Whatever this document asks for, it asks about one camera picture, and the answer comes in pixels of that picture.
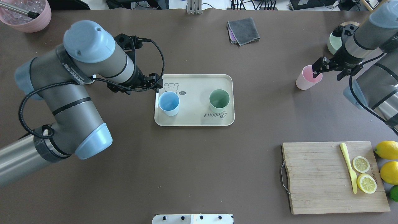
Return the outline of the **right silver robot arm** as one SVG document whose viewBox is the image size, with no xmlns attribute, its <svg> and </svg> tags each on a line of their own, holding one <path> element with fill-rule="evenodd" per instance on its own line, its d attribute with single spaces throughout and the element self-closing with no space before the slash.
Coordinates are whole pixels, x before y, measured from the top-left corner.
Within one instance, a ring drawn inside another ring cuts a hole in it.
<svg viewBox="0 0 398 224">
<path fill-rule="evenodd" d="M 387 0 L 360 26 L 337 28 L 342 46 L 331 59 L 320 57 L 312 65 L 314 78 L 329 71 L 340 72 L 337 80 L 348 77 L 345 97 L 394 133 L 398 125 L 397 7 L 396 0 Z"/>
</svg>

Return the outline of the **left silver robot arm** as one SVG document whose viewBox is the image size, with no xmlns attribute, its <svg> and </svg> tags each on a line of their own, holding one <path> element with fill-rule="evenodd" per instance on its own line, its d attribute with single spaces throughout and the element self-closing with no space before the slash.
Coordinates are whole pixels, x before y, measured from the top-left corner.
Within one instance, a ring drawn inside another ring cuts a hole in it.
<svg viewBox="0 0 398 224">
<path fill-rule="evenodd" d="M 33 58 L 15 72 L 25 93 L 18 117 L 27 134 L 1 149 L 1 187 L 75 154 L 90 158 L 113 139 L 85 85 L 105 82 L 112 92 L 158 92 L 162 75 L 142 74 L 135 50 L 148 38 L 119 34 L 112 37 L 94 21 L 78 21 L 65 32 L 63 43 Z M 36 129 L 27 126 L 23 111 L 30 98 L 44 100 L 55 123 Z"/>
</svg>

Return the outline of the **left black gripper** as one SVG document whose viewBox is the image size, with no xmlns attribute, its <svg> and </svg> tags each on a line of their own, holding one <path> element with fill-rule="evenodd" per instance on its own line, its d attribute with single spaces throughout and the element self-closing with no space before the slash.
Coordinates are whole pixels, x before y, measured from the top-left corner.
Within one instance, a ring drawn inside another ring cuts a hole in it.
<svg viewBox="0 0 398 224">
<path fill-rule="evenodd" d="M 135 35 L 128 36 L 126 34 L 119 34 L 115 37 L 116 43 L 124 50 L 127 54 L 127 58 L 133 62 L 133 71 L 128 72 L 127 81 L 112 81 L 113 84 L 107 83 L 107 88 L 112 92 L 122 92 L 130 95 L 131 91 L 143 92 L 148 90 L 154 90 L 156 93 L 160 92 L 163 88 L 163 74 L 164 68 L 162 68 L 161 74 L 151 73 L 149 76 L 145 76 L 142 71 L 136 65 L 136 49 L 140 49 L 144 42 L 150 42 L 155 45 L 158 49 L 162 61 L 164 60 L 163 53 L 157 43 L 151 39 L 137 37 Z"/>
</svg>

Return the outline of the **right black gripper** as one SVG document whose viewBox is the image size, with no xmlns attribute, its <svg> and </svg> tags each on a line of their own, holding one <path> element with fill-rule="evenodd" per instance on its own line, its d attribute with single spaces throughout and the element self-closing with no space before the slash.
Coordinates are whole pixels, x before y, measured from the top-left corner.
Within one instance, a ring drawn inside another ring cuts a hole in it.
<svg viewBox="0 0 398 224">
<path fill-rule="evenodd" d="M 363 68 L 363 66 L 360 65 L 363 60 L 363 57 L 354 57 L 345 47 L 340 47 L 331 59 L 322 56 L 312 64 L 312 78 L 317 78 L 320 73 L 323 72 L 341 71 L 340 74 L 337 75 L 337 80 L 340 81 L 344 77 L 357 75 Z"/>
</svg>

